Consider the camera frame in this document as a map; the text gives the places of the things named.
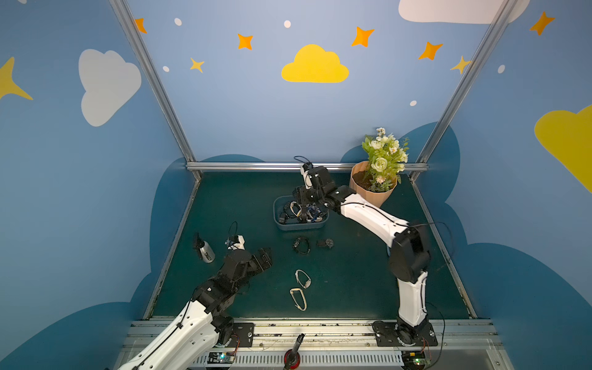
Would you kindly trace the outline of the silver cylindrical flashlight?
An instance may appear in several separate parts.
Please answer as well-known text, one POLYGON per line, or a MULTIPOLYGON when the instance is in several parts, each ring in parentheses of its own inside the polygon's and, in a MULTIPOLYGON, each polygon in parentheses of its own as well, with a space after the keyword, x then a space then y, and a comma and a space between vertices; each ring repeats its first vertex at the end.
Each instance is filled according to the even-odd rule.
POLYGON ((206 242, 200 234, 194 234, 193 249, 197 252, 198 257, 205 263, 212 263, 215 260, 215 254, 211 246, 206 242))

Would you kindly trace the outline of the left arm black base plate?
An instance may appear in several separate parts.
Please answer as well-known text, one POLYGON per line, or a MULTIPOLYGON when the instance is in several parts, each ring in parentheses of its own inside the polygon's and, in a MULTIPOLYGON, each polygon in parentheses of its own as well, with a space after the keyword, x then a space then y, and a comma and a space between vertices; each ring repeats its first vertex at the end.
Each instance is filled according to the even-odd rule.
POLYGON ((231 327, 226 326, 220 332, 217 347, 220 348, 251 348, 254 340, 254 323, 238 322, 231 327))

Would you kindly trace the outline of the aluminium frame post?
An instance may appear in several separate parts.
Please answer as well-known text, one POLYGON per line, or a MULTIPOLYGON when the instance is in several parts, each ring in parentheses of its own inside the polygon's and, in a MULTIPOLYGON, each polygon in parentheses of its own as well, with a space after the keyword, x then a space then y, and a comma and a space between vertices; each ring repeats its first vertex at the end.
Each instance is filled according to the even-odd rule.
POLYGON ((190 162, 195 161, 195 156, 191 149, 191 145, 189 144, 187 136, 183 131, 183 127, 180 124, 180 120, 178 119, 173 105, 164 89, 163 83, 158 75, 156 67, 154 66, 153 60, 150 57, 148 48, 143 41, 141 32, 137 28, 137 24, 135 23, 135 19, 127 1, 109 0, 109 4, 111 5, 123 29, 123 32, 125 33, 126 38, 138 59, 140 68, 142 69, 156 97, 157 103, 165 117, 165 120, 168 123, 175 140, 177 141, 177 145, 179 146, 180 151, 185 158, 187 170, 194 175, 197 183, 200 183, 200 171, 190 170, 188 167, 190 162))
POLYGON ((418 180, 422 172, 428 171, 430 157, 433 155, 445 132, 452 123, 453 118, 470 92, 473 83, 476 82, 479 73, 487 63, 488 58, 500 41, 507 26, 510 24, 511 15, 518 3, 517 0, 505 0, 501 2, 496 15, 493 17, 493 21, 490 23, 490 26, 476 49, 476 52, 473 54, 473 61, 470 63, 464 74, 462 74, 459 84, 454 90, 442 116, 437 121, 436 126, 417 157, 416 163, 413 165, 413 169, 409 174, 412 183, 415 183, 418 180))

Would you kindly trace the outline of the right green circuit board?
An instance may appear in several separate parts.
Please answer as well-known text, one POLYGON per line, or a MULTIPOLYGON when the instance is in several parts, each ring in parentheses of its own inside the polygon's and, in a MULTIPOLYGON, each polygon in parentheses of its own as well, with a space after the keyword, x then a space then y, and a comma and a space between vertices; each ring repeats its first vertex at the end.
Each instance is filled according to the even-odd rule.
POLYGON ((424 370, 431 365, 431 360, 422 351, 403 351, 401 354, 403 370, 424 370))

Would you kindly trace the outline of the aluminium rail front frame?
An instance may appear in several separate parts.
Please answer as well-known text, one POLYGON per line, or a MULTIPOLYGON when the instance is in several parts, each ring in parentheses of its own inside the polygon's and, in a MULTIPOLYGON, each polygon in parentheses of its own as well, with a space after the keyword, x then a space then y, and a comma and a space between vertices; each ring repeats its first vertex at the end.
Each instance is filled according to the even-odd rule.
POLYGON ((493 323, 486 319, 436 319, 437 346, 379 347, 371 319, 238 319, 254 323, 251 348, 236 351, 225 369, 280 369, 297 337, 302 369, 401 369, 402 352, 425 352, 428 369, 512 369, 513 364, 493 323))

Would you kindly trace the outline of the aluminium left frame post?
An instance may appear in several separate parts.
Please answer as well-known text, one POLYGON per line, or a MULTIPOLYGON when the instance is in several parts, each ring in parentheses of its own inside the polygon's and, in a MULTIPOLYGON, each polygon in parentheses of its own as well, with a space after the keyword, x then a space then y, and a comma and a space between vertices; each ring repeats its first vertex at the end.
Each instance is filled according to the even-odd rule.
POLYGON ((141 32, 137 28, 137 24, 135 23, 135 19, 127 1, 109 0, 109 4, 111 5, 123 29, 123 32, 125 33, 126 38, 138 59, 140 68, 142 69, 156 97, 157 103, 165 117, 165 120, 168 123, 175 140, 177 141, 177 145, 179 146, 180 151, 185 158, 187 170, 194 175, 197 183, 200 183, 200 171, 190 170, 188 167, 190 162, 195 161, 195 156, 191 149, 191 145, 189 144, 187 136, 183 131, 183 127, 180 124, 180 120, 178 119, 173 105, 164 89, 163 83, 158 75, 156 67, 154 66, 153 60, 150 57, 148 48, 143 41, 141 32))

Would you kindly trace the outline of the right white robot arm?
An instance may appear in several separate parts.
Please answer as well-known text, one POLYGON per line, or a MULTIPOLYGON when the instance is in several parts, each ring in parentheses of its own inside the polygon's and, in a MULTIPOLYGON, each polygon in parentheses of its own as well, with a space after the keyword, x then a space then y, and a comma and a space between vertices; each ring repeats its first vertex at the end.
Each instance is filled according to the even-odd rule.
POLYGON ((423 227, 381 210, 348 186, 337 186, 327 168, 308 162, 300 169, 305 184, 294 191, 303 206, 330 209, 354 220, 388 248, 388 266, 399 285, 399 328, 416 333, 428 323, 426 282, 432 256, 423 227))

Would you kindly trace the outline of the aluminium right frame post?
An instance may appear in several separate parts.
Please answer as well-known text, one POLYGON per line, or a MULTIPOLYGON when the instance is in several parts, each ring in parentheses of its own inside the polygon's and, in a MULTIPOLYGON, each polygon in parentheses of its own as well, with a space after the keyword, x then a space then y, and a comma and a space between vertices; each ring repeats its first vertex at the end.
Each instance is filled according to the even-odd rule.
POLYGON ((470 63, 464 74, 462 74, 459 84, 454 90, 442 116, 437 121, 436 126, 417 157, 416 163, 413 165, 413 169, 409 174, 412 183, 415 183, 418 180, 422 172, 428 171, 430 157, 433 155, 445 132, 452 123, 453 118, 470 92, 473 83, 476 82, 479 73, 487 63, 488 58, 500 41, 507 26, 510 24, 511 15, 518 3, 517 0, 505 0, 501 2, 496 15, 493 17, 493 21, 490 23, 490 26, 476 49, 476 52, 473 54, 473 61, 470 63))

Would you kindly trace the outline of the artificial white flower plant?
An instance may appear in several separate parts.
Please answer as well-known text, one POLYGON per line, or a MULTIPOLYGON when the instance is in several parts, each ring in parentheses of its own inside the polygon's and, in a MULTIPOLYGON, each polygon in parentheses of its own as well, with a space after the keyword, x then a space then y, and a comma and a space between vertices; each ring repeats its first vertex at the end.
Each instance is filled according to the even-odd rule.
POLYGON ((362 149, 368 154, 368 165, 364 170, 362 186, 374 193, 385 193, 400 182, 409 156, 409 139, 397 139, 387 134, 384 127, 376 129, 377 134, 367 135, 362 149))

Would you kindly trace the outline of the black digital strap watch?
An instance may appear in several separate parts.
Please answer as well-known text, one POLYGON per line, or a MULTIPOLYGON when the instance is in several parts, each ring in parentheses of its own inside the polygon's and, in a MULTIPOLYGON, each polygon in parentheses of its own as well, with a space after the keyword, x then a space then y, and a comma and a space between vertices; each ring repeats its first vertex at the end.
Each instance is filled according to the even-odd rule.
POLYGON ((311 245, 309 239, 305 236, 296 237, 292 243, 292 249, 300 255, 310 254, 311 245))

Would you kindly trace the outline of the cream strap square watch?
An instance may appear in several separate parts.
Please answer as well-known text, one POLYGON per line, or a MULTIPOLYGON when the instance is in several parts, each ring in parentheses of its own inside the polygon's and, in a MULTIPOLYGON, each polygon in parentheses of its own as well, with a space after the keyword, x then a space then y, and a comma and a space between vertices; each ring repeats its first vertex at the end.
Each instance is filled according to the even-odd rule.
POLYGON ((289 291, 291 299, 293 300, 294 306, 299 311, 307 311, 308 302, 305 297, 305 293, 302 288, 292 288, 289 291))

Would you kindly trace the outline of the left green circuit board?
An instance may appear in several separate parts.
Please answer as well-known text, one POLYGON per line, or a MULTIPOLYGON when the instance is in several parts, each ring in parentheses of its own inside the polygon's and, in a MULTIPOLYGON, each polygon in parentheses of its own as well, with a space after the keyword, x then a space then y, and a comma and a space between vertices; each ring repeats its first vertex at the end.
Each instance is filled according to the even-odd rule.
POLYGON ((208 354, 208 365, 233 365, 236 354, 232 352, 210 352, 208 354))

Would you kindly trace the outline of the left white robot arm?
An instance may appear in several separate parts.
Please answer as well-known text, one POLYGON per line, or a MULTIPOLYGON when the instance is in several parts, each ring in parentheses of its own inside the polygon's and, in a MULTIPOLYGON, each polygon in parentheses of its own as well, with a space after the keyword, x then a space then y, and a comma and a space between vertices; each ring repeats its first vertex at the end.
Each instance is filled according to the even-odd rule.
POLYGON ((234 319, 226 313, 249 280, 273 265, 272 252, 230 251, 213 277, 197 286, 180 314, 122 369, 187 369, 216 345, 226 345, 234 319))

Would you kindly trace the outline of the green circuit board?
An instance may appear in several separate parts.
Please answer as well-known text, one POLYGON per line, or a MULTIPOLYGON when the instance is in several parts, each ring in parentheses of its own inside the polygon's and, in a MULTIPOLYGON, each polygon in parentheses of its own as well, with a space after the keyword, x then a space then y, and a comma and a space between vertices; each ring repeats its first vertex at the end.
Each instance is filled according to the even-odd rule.
POLYGON ((401 354, 403 370, 424 370, 431 365, 431 360, 422 351, 403 351, 401 354))
POLYGON ((232 352, 210 352, 208 354, 208 365, 233 365, 236 354, 232 352))

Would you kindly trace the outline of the ribbed terracotta flower pot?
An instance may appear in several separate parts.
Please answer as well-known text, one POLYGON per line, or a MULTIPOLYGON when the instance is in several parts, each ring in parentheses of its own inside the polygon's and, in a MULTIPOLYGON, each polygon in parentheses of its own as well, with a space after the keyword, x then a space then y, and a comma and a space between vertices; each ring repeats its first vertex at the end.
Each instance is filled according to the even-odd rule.
POLYGON ((367 189, 362 187, 356 180, 362 180, 362 176, 364 175, 367 167, 368 161, 356 163, 356 165, 351 169, 349 186, 369 203, 380 208, 390 198, 391 194, 393 193, 396 187, 393 187, 392 189, 386 192, 380 193, 368 191, 367 189))

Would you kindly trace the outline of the red emergency stop button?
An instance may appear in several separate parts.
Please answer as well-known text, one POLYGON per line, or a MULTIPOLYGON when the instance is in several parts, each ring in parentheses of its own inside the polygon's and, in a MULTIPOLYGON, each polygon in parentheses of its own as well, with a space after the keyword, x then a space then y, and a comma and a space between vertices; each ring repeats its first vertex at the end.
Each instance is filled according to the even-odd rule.
POLYGON ((304 341, 305 333, 300 334, 292 348, 286 351, 284 355, 284 368, 283 370, 293 370, 299 367, 301 364, 301 355, 299 349, 304 341))

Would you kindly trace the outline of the cream strap small watch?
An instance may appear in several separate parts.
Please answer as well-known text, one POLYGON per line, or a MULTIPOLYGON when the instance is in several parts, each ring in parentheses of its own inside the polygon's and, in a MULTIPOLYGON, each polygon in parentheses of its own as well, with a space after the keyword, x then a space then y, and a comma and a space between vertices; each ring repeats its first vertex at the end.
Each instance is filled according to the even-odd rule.
POLYGON ((290 203, 289 209, 295 218, 301 218, 304 214, 302 206, 295 200, 290 203))

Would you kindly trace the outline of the small black watch white face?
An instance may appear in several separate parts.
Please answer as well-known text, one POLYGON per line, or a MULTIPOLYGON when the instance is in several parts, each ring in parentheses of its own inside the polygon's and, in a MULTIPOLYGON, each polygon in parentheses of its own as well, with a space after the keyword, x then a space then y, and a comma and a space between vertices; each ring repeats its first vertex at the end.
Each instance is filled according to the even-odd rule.
POLYGON ((286 212, 281 212, 278 216, 278 223, 279 224, 286 224, 289 221, 290 217, 286 212))

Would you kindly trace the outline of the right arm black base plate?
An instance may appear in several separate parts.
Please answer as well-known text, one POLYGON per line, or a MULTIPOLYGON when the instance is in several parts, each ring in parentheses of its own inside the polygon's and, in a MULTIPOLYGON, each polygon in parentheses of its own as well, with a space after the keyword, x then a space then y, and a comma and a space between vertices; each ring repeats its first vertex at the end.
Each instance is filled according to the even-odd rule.
POLYGON ((424 320, 413 327, 405 322, 375 321, 372 323, 379 347, 437 346, 438 339, 433 326, 424 320))

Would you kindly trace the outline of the blue plastic storage box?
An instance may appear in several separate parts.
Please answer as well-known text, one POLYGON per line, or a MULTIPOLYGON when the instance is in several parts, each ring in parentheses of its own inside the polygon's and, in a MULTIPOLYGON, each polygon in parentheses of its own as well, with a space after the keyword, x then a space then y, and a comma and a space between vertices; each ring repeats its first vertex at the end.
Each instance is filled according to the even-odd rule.
POLYGON ((272 210, 273 210, 273 219, 274 223, 276 224, 277 228, 280 231, 307 231, 307 230, 316 230, 323 228, 328 220, 329 214, 325 212, 325 217, 322 222, 311 223, 311 222, 300 222, 298 218, 295 218, 294 215, 291 213, 289 209, 290 203, 295 200, 294 197, 291 195, 288 196, 280 196, 274 200, 272 210), (290 217, 289 221, 286 224, 279 224, 278 223, 278 216, 281 212, 286 212, 290 217))

